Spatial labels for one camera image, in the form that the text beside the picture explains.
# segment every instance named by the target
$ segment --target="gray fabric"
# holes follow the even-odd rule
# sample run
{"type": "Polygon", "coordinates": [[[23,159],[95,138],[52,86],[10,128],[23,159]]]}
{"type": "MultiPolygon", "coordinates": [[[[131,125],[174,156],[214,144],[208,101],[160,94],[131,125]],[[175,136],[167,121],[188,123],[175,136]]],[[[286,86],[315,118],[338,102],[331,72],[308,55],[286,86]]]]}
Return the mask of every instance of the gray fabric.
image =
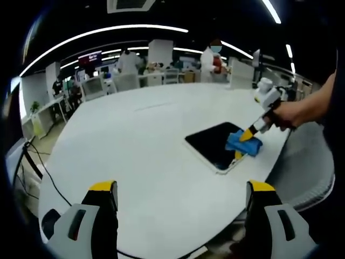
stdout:
{"type": "MultiPolygon", "coordinates": [[[[297,211],[322,200],[333,184],[333,156],[322,130],[322,126],[310,122],[293,131],[266,181],[283,203],[297,211]]],[[[242,212],[236,221],[245,218],[242,212]]]]}

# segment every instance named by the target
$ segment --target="white table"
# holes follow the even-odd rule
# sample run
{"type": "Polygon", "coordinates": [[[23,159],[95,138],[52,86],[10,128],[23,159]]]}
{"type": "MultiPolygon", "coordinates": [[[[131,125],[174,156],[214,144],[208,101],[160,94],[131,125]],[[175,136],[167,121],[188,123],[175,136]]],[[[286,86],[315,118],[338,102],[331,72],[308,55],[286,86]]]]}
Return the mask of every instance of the white table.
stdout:
{"type": "MultiPolygon", "coordinates": [[[[245,207],[246,182],[265,181],[287,138],[272,127],[264,145],[227,175],[184,138],[225,121],[248,127],[263,109],[247,90],[217,84],[145,87],[82,104],[47,162],[59,190],[80,203],[96,182],[118,182],[118,249],[141,258],[179,258],[199,248],[245,207]]],[[[43,176],[39,222],[67,203],[43,176]]]]}
{"type": "Polygon", "coordinates": [[[33,133],[37,135],[37,137],[39,137],[40,139],[48,134],[49,130],[54,124],[49,108],[54,104],[59,104],[59,108],[63,116],[64,122],[67,123],[65,115],[63,113],[63,109],[61,107],[61,102],[63,100],[63,96],[57,97],[56,99],[51,100],[49,103],[42,106],[36,113],[30,115],[28,118],[23,120],[22,124],[24,128],[23,130],[26,132],[25,134],[27,136],[30,135],[31,128],[33,130],[33,133]]]}

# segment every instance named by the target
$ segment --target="potted plant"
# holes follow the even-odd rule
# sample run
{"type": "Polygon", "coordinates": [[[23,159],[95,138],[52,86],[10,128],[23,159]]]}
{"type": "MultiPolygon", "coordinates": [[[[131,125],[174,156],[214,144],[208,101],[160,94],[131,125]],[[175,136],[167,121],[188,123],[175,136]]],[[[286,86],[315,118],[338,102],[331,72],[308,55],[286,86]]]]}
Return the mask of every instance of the potted plant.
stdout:
{"type": "Polygon", "coordinates": [[[37,112],[38,109],[39,109],[39,103],[37,101],[34,101],[31,105],[31,108],[30,108],[31,113],[33,114],[33,113],[37,112]]]}

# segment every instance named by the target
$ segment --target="human hand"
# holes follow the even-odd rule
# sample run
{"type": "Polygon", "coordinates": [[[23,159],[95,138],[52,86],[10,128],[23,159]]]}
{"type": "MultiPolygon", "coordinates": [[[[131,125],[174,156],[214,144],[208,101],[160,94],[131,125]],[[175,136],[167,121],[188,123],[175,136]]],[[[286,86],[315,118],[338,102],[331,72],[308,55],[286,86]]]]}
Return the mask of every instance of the human hand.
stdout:
{"type": "MultiPolygon", "coordinates": [[[[274,123],[280,127],[282,131],[286,130],[287,124],[293,127],[299,127],[303,124],[301,116],[302,103],[300,101],[284,101],[282,102],[273,113],[278,117],[278,121],[274,123]]],[[[271,118],[265,117],[266,122],[270,122],[271,118]]]]}

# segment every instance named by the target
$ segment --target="computer screen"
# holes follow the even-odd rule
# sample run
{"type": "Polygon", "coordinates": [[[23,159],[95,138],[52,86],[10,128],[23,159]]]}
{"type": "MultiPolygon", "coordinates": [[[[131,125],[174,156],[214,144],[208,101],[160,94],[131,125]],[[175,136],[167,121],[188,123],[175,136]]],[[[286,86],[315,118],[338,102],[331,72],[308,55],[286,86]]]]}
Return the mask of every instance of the computer screen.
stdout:
{"type": "Polygon", "coordinates": [[[79,67],[86,68],[89,66],[96,66],[102,63],[102,51],[96,51],[78,57],[79,67]]]}
{"type": "Polygon", "coordinates": [[[109,73],[109,67],[108,66],[101,67],[101,72],[109,73]]]}

